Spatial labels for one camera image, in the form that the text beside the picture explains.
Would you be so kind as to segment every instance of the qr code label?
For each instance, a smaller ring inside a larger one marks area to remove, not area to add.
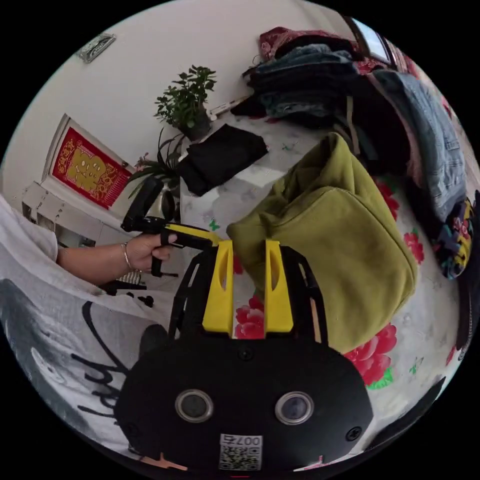
[[[262,436],[220,435],[220,470],[260,470]]]

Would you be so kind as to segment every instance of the olive green hoodie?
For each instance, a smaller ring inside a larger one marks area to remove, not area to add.
[[[417,264],[374,181],[328,133],[227,233],[261,294],[265,239],[308,261],[323,295],[328,343],[346,353],[370,340],[415,290]]]

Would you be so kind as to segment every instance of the gold chinese character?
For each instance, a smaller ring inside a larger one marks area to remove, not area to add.
[[[90,192],[97,188],[97,182],[106,171],[107,167],[100,157],[95,155],[90,158],[77,148],[66,174],[75,181],[77,187]]]

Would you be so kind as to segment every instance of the wall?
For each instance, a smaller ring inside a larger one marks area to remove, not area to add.
[[[145,152],[154,158],[154,102],[170,81],[203,65],[217,71],[212,107],[244,95],[240,75],[259,52],[258,36],[276,26],[352,35],[338,13],[299,0],[177,0],[109,28],[111,46],[88,65],[68,59],[29,106],[2,163],[2,194],[19,208],[63,114],[132,165]]]

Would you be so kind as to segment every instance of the screw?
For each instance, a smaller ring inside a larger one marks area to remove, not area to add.
[[[238,358],[244,362],[248,362],[254,357],[253,350],[248,346],[241,346],[238,349]]]
[[[354,426],[351,428],[345,435],[347,442],[353,442],[356,440],[362,433],[362,428],[359,426]]]

